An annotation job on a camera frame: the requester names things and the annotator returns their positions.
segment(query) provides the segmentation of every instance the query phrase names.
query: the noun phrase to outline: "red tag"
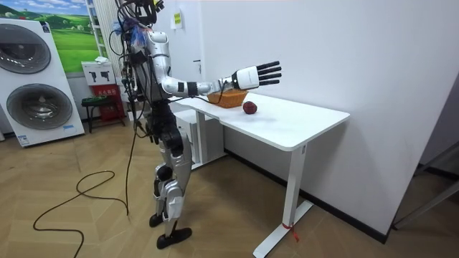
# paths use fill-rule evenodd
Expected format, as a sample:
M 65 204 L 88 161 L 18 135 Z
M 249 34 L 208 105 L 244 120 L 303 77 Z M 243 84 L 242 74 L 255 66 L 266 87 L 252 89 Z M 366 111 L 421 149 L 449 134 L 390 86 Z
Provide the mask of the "red tag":
M 295 238 L 296 242 L 298 243 L 300 241 L 300 237 L 298 236 L 298 234 L 296 234 L 295 227 L 293 225 L 292 226 L 287 226 L 284 223 L 282 223 L 282 226 L 285 229 L 292 229 L 293 237 Z

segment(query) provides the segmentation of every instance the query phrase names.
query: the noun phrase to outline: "washing machine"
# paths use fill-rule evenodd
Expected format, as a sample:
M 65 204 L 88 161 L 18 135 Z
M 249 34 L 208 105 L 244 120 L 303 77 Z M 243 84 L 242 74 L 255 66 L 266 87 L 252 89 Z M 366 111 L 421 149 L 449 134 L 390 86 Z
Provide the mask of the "washing machine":
M 0 105 L 23 147 L 85 133 L 47 23 L 0 18 Z

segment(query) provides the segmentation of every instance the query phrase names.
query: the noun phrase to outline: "wicker basket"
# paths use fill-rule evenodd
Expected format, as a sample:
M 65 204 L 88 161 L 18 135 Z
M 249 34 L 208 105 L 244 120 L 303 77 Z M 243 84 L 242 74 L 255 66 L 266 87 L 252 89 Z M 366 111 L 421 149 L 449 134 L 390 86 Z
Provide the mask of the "wicker basket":
M 210 102 L 215 103 L 215 105 L 222 108 L 235 108 L 242 105 L 242 102 L 247 95 L 246 90 L 228 90 L 223 92 L 222 99 L 220 103 L 217 104 L 220 99 L 220 92 L 216 92 L 210 95 L 207 95 L 207 98 Z

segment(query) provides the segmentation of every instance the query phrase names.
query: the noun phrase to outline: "red fire extinguisher box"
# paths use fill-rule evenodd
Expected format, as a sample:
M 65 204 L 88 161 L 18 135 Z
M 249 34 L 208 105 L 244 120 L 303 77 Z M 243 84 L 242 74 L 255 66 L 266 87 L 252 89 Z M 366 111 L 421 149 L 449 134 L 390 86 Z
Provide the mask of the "red fire extinguisher box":
M 121 102 L 120 88 L 116 85 L 93 85 L 90 86 L 94 96 L 108 96 L 116 102 L 118 112 L 121 117 L 124 117 L 123 103 Z M 112 106 L 99 107 L 100 119 L 107 121 L 112 119 L 118 119 L 118 114 Z

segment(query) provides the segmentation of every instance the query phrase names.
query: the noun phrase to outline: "desk leg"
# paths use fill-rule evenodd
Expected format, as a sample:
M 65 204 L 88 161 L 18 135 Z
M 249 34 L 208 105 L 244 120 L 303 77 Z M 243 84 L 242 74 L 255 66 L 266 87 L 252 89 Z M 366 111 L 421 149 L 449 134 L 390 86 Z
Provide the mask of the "desk leg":
M 206 116 L 203 113 L 196 111 L 196 122 L 198 128 L 198 144 L 199 144 L 199 162 L 207 163 L 207 135 L 206 135 Z
M 312 207 L 308 201 L 304 201 L 298 208 L 298 194 L 300 192 L 301 176 L 306 156 L 306 145 L 292 152 L 290 169 L 288 172 L 287 193 L 285 194 L 284 215 L 282 223 L 292 226 Z M 282 224 L 277 227 L 253 252 L 257 258 L 265 257 L 274 246 L 289 232 Z

